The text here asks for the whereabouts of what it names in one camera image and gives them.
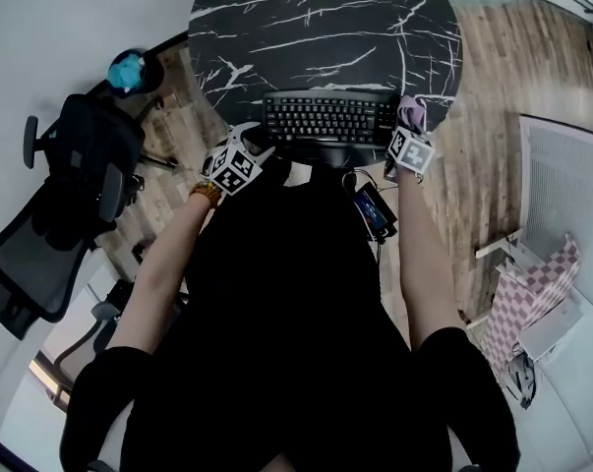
forearm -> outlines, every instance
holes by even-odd
[[[209,200],[194,194],[158,235],[141,264],[132,296],[109,348],[132,346],[148,353],[156,348],[209,210]]]
[[[440,328],[461,326],[455,309],[451,259],[414,174],[398,173],[401,292],[412,348]]]

checkered bag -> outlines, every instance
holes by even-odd
[[[580,251],[566,235],[562,250],[542,265],[527,271],[502,273],[486,332],[480,344],[493,367],[501,373],[521,352],[518,336],[564,299],[580,268]]]

person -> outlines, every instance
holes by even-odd
[[[513,419],[455,309],[451,262],[398,170],[410,347],[381,302],[366,227],[338,172],[283,187],[271,158],[216,208],[195,189],[149,248],[108,349],[78,376],[60,455],[96,460],[134,400],[121,471],[451,470],[447,426],[482,471],[513,471]],[[190,299],[170,324],[186,279]]]

person's left arm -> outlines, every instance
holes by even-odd
[[[141,264],[134,290],[108,348],[130,346],[153,353],[167,325],[187,262],[210,211],[192,194],[158,235]]]

round table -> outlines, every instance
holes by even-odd
[[[263,120],[267,90],[366,89],[423,99],[433,131],[461,42],[448,0],[196,0],[189,22],[198,83],[231,125]]]

